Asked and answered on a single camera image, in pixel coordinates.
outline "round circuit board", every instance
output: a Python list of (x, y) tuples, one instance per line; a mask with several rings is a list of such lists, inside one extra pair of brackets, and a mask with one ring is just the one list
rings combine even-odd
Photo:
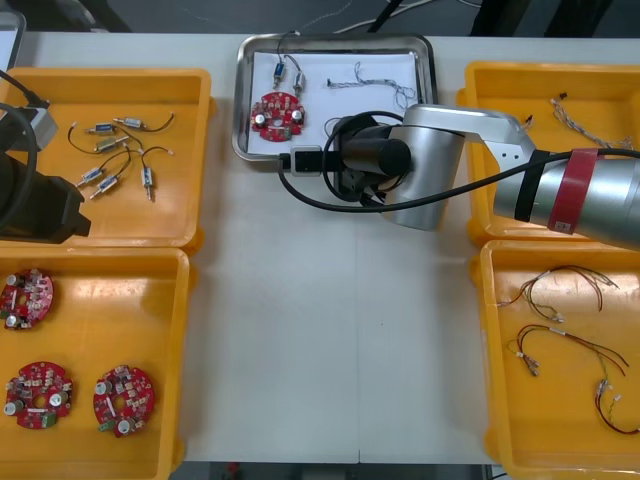
[(119, 438), (140, 431), (149, 421), (154, 404), (151, 380), (139, 368), (120, 365), (96, 383), (93, 410), (101, 432), (113, 431)]
[(53, 302), (51, 277), (37, 269), (7, 277), (0, 294), (0, 319), (8, 330), (33, 328), (49, 312)]
[(7, 384), (5, 415), (16, 417), (18, 425), (42, 430), (56, 424), (71, 412), (73, 382), (64, 368), (51, 362), (36, 362), (23, 367), (18, 378)]
[(270, 142), (286, 142), (300, 135), (305, 121), (299, 100), (284, 92), (264, 95), (251, 109), (251, 129)]

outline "white paper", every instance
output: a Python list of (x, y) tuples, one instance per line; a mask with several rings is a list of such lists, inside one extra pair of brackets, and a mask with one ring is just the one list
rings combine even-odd
[[(306, 85), (300, 102), (305, 109), (305, 127), (300, 135), (294, 135), (291, 141), (275, 143), (260, 138), (259, 132), (249, 133), (248, 152), (253, 154), (278, 154), (288, 151), (293, 145), (324, 145), (327, 135), (324, 124), (333, 117), (354, 115), (367, 110), (385, 110), (399, 115), (404, 109), (396, 104), (396, 92), (386, 85), (367, 85), (363, 87), (330, 89), (327, 79), (332, 82), (355, 82), (354, 67), (360, 62), (360, 76), (368, 79), (390, 79), (398, 85), (412, 88), (415, 97), (409, 105), (417, 103), (416, 62), (408, 54), (398, 55), (347, 55), (347, 54), (294, 54), (306, 77)], [(278, 56), (272, 53), (254, 55), (253, 86), (251, 104), (263, 95), (273, 91), (273, 70)], [(280, 82), (279, 91), (293, 94), (295, 66), (286, 60), (286, 72)], [(380, 119), (393, 123), (393, 120)], [(331, 131), (334, 122), (327, 125)]]

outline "red band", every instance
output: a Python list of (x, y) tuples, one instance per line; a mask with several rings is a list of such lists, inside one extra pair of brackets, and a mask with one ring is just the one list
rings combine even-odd
[(597, 158), (597, 148), (572, 150), (551, 210), (549, 230), (571, 235), (576, 229)]

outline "yellow plastic tray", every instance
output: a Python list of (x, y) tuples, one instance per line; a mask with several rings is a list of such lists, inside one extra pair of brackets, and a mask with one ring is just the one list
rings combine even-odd
[[(67, 131), (73, 122), (78, 122), (75, 143), (92, 150), (104, 137), (85, 135), (83, 129), (98, 122), (129, 116), (142, 118), (155, 128), (170, 112), (176, 116), (162, 132), (132, 131), (147, 148), (160, 145), (175, 152), (174, 156), (153, 152), (145, 159), (157, 185), (155, 203), (146, 198), (140, 180), (141, 162), (135, 155), (122, 182), (107, 194), (89, 200), (95, 184), (81, 190), (86, 199), (81, 212), (92, 222), (91, 233), (87, 238), (72, 237), (65, 246), (197, 250), (202, 243), (198, 220), (207, 127), (209, 114), (215, 111), (215, 103), (210, 101), (211, 79), (205, 70), (15, 68), (10, 73), (51, 102), (50, 112), (58, 125), (56, 137), (38, 155), (38, 170), (74, 184), (110, 154), (88, 155), (69, 145)], [(12, 105), (25, 103), (20, 92), (6, 82), (0, 86), (0, 98)], [(19, 153), (15, 156), (26, 158)], [(114, 159), (111, 168), (119, 168), (123, 157)]]
[[(546, 322), (522, 299), (497, 307), (525, 281), (563, 264), (598, 270), (620, 289), (603, 287), (604, 307), (598, 312), (595, 292), (577, 275), (558, 272), (541, 279), (536, 300), (564, 315), (561, 326)], [(506, 344), (524, 325), (538, 323), (617, 350), (631, 367), (626, 378), (609, 369), (615, 391), (605, 405), (613, 394), (622, 394), (615, 423), (640, 427), (640, 254), (590, 242), (491, 241), (472, 262), (471, 274), (485, 347), (487, 453), (518, 479), (637, 478), (640, 436), (611, 431), (594, 406), (603, 378), (597, 357), (559, 335), (532, 334), (527, 351), (540, 363), (534, 378)]]
[[(533, 115), (529, 135), (539, 149), (567, 151), (596, 145), (553, 117), (550, 100), (566, 92), (563, 106), (588, 131), (606, 141), (632, 136), (640, 142), (640, 67), (612, 65), (471, 63), (458, 104), (509, 113), (524, 122)], [(467, 147), (469, 180), (498, 173), (498, 164), (484, 146)], [(471, 192), (471, 239), (586, 240), (493, 214), (495, 186)]]
[[(73, 409), (33, 431), (0, 417), (0, 479), (166, 479), (177, 438), (189, 259), (175, 248), (5, 248), (0, 278), (37, 267), (52, 275), (54, 303), (34, 330), (0, 330), (0, 382), (49, 360), (74, 382)], [(118, 364), (144, 369), (158, 399), (146, 429), (116, 439), (93, 413), (96, 380)]]

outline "table surface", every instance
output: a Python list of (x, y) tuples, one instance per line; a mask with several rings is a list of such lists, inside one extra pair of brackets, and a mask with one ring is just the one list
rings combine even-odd
[[(427, 233), (314, 210), (231, 148), (246, 35), (28, 33), (19, 65), (199, 67), (218, 104), (193, 263), (187, 460), (489, 463), (467, 196)], [(473, 60), (640, 63), (640, 40), (429, 38), (453, 104)], [(317, 178), (296, 185), (331, 201)], [(457, 184), (466, 181), (461, 167)]]

